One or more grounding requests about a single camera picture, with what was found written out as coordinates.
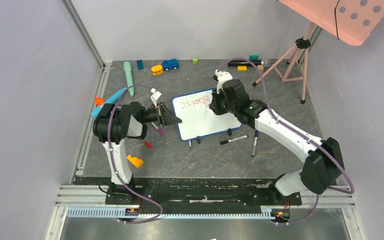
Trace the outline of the blue framed whiteboard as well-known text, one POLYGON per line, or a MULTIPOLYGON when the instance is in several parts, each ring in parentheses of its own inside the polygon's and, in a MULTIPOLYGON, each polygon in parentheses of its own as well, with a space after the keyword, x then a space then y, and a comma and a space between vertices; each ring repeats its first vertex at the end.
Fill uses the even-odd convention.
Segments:
POLYGON ((181 140, 189 141, 242 126, 233 114, 216 115, 209 108, 214 90, 214 88, 205 89, 178 95, 172 99, 173 112, 182 120, 178 124, 181 140))

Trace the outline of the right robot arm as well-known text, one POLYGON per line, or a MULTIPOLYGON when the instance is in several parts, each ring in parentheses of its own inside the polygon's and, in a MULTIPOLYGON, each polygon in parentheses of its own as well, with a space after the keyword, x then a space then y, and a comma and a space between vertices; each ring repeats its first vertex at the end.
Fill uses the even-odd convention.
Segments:
POLYGON ((344 171, 339 143, 323 140, 284 120, 261 100, 250 99, 239 79, 218 80, 209 108, 218 116, 231 114, 242 124, 264 133, 289 149, 303 162, 301 170, 279 176, 269 199, 282 204, 290 195, 309 190, 321 195, 344 171))

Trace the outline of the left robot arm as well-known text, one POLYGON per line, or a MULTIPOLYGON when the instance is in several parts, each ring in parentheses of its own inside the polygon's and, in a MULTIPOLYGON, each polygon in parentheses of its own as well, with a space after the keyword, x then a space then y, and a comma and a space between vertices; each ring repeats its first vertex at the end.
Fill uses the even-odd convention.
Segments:
POLYGON ((164 102, 145 108, 139 102, 116 106, 105 103, 94 119, 93 134, 105 148, 111 170, 111 183, 107 192, 108 204, 131 204, 137 197, 132 187, 133 174, 126 153, 126 139, 143 140, 147 123, 160 126, 180 124, 182 120, 170 112, 164 102))

